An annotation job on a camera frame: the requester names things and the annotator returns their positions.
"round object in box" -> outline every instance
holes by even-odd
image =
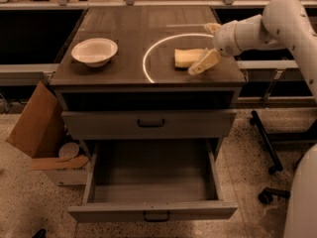
[[[76,143],[70,142],[64,144],[58,152],[60,158],[72,159],[79,154],[79,146]]]
[[[93,38],[77,44],[71,51],[75,60],[90,67],[105,65],[118,51],[115,42],[104,38]]]

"floor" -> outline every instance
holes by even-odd
[[[45,228],[47,237],[282,237],[287,200],[262,205],[258,194],[266,187],[290,189],[293,164],[308,145],[276,146],[284,171],[268,174],[271,159],[256,126],[252,109],[239,109],[221,148],[216,167],[226,201],[238,210],[228,220],[167,223],[80,224],[67,213],[79,205],[83,186],[56,186],[42,172],[30,172],[30,158],[6,142],[17,114],[0,114],[0,237],[32,237]],[[316,108],[257,109],[268,132],[304,131],[317,117]]]

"open cardboard box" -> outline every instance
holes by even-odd
[[[39,82],[7,142],[30,156],[30,170],[44,171],[58,185],[85,184],[86,156],[58,157],[63,145],[62,109],[56,97]]]

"box flap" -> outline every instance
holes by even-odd
[[[79,169],[89,162],[86,156],[80,155],[73,159],[37,158],[30,163],[31,171],[49,171],[60,169]]]
[[[55,157],[64,123],[56,97],[39,82],[7,142],[32,158]]]

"white curved line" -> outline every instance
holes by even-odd
[[[180,38],[180,37],[188,37],[188,36],[197,36],[197,37],[208,37],[208,38],[213,38],[214,36],[212,35],[208,35],[208,34],[181,34],[181,35],[176,35],[176,36],[169,36],[169,37],[166,37],[164,39],[161,39],[159,40],[157,43],[153,44],[145,53],[145,55],[143,56],[143,62],[142,62],[142,66],[143,66],[143,72],[144,74],[146,75],[146,77],[148,78],[149,82],[151,83],[155,83],[154,80],[151,79],[151,77],[148,75],[148,72],[147,72],[147,67],[146,67],[146,60],[147,60],[147,57],[149,55],[149,53],[152,51],[152,49],[154,49],[157,45],[163,43],[163,42],[166,42],[166,41],[169,41],[169,40],[172,40],[172,39],[176,39],[176,38]]]

